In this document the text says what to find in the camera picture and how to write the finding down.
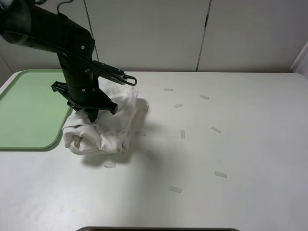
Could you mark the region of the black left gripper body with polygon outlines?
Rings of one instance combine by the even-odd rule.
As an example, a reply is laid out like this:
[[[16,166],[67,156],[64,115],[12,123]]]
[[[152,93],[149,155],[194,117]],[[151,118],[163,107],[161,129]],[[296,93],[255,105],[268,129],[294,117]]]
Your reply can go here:
[[[117,112],[117,104],[99,89],[98,85],[90,88],[73,88],[67,83],[56,81],[51,86],[54,92],[60,93],[66,100],[68,106],[74,110],[84,110],[88,115],[97,115],[100,110],[109,111],[111,114]]]

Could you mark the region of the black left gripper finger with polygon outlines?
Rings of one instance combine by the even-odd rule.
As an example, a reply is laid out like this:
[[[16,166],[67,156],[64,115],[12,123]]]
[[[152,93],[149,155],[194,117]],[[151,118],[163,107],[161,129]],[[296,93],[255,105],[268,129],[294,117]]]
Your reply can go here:
[[[94,122],[98,116],[98,109],[84,109],[84,112],[87,114],[90,122]]]

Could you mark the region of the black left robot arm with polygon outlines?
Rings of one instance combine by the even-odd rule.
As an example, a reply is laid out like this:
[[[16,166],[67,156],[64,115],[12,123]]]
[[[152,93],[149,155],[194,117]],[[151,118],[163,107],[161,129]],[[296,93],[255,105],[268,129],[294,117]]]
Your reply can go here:
[[[100,110],[117,112],[117,104],[99,88],[98,78],[111,78],[110,67],[92,59],[90,32],[61,13],[51,13],[34,0],[0,2],[0,35],[10,44],[57,54],[65,82],[54,82],[68,106],[84,110],[95,121]]]

